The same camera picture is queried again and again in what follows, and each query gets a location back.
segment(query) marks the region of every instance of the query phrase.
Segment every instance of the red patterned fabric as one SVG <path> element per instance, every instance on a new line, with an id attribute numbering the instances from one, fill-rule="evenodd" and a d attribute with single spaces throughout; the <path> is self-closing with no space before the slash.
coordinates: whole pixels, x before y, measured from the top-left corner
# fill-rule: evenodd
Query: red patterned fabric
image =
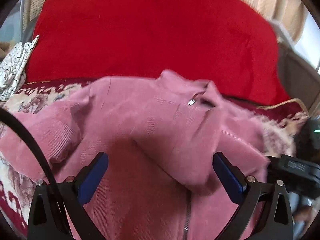
<path id="1" fill-rule="evenodd" d="M 27 82 L 106 75 L 158 77 L 170 68 L 263 105 L 289 99 L 276 36 L 240 0 L 46 0 Z"/>
<path id="2" fill-rule="evenodd" d="M 229 101 L 241 106 L 242 108 L 246 108 L 250 111 L 253 111 L 255 114 L 264 115 L 270 120 L 274 120 L 280 122 L 281 120 L 293 117 L 296 113 L 303 112 L 301 106 L 297 102 L 288 102 L 283 105 L 279 105 L 277 107 L 273 107 L 271 109 L 263 109 L 259 108 L 259 106 L 255 106 L 249 102 L 241 101 L 234 98 L 227 98 Z"/>
<path id="3" fill-rule="evenodd" d="M 79 90 L 91 81 L 93 79 L 71 79 L 25 84 L 7 102 L 0 102 L 0 107 L 12 113 L 36 114 L 44 107 L 64 98 L 72 91 Z M 0 137 L 2 132 L 3 125 L 0 125 Z M 0 152 L 0 208 L 15 230 L 25 236 L 34 190 L 35 183 L 15 171 Z"/>

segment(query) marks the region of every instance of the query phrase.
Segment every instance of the zipper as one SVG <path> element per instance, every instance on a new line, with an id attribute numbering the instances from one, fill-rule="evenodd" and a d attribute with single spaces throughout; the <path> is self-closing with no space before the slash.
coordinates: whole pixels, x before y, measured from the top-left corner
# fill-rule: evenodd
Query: zipper
<path id="1" fill-rule="evenodd" d="M 184 223 L 184 228 L 183 228 L 182 240 L 187 240 L 188 238 L 190 217 L 191 217 L 191 191 L 187 189 L 187 213 L 186 213 L 186 222 Z"/>

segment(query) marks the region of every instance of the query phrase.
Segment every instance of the gray surface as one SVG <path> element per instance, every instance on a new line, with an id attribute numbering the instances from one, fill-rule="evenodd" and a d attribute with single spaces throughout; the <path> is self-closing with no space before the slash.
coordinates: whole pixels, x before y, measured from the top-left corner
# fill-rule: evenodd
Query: gray surface
<path id="1" fill-rule="evenodd" d="M 21 41 L 20 38 L 20 2 L 12 9 L 0 28 L 0 41 Z"/>
<path id="2" fill-rule="evenodd" d="M 294 213 L 297 210 L 298 204 L 299 204 L 299 195 L 294 192 L 288 192 L 289 197 L 289 203 L 292 213 Z"/>
<path id="3" fill-rule="evenodd" d="M 19 19 L 19 25 L 20 25 L 20 38 L 22 40 L 22 36 L 23 36 L 23 11 L 24 11 L 24 2 L 25 0 L 21 0 L 20 2 L 20 19 Z"/>
<path id="4" fill-rule="evenodd" d="M 311 65 L 279 45 L 278 77 L 291 98 L 300 98 L 311 114 L 320 100 L 320 76 Z"/>
<path id="5" fill-rule="evenodd" d="M 36 18 L 32 19 L 28 23 L 28 25 L 22 35 L 22 43 L 23 44 L 25 44 L 26 42 L 32 42 L 32 36 L 33 36 L 33 32 L 36 27 L 37 20 L 38 20 L 38 16 Z"/>

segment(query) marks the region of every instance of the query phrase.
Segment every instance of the red cushion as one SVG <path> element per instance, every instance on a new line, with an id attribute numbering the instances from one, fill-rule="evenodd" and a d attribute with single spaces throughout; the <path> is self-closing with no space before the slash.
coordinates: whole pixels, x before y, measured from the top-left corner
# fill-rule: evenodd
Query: red cushion
<path id="1" fill-rule="evenodd" d="M 288 99 L 277 78 L 276 37 L 240 0 L 46 0 L 27 82 L 169 68 L 210 79 L 261 104 Z"/>

